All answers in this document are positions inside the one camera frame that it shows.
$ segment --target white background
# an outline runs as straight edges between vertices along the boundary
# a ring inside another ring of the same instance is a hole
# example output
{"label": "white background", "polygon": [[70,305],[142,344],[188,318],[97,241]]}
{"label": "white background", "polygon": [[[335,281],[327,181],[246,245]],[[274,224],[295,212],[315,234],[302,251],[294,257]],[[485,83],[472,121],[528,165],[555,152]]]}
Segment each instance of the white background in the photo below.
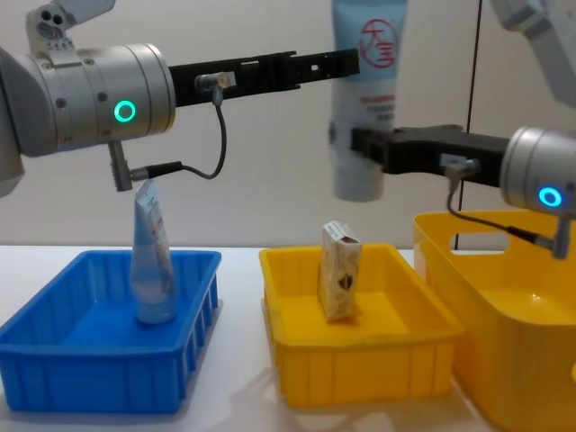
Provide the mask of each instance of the white background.
{"label": "white background", "polygon": [[[27,52],[24,15],[37,0],[3,2],[0,44]],[[478,0],[410,0],[400,66],[398,124],[466,124]],[[329,0],[118,0],[70,33],[80,48],[150,42],[178,65],[282,50],[333,49]],[[349,223],[366,241],[411,245],[412,218],[442,210],[446,180],[387,176],[369,204],[332,196],[327,149],[330,83],[228,101],[229,158],[221,177],[160,180],[173,245],[318,243],[320,226]],[[550,96],[527,42],[482,14],[472,130],[511,134],[524,123],[570,128],[575,113]],[[210,105],[179,109],[167,134],[128,142],[131,167],[183,160],[210,170],[219,130]],[[0,243],[129,245],[133,193],[114,191],[106,147],[26,160],[26,177],[0,201]],[[501,207],[489,189],[467,186],[465,208]]]}

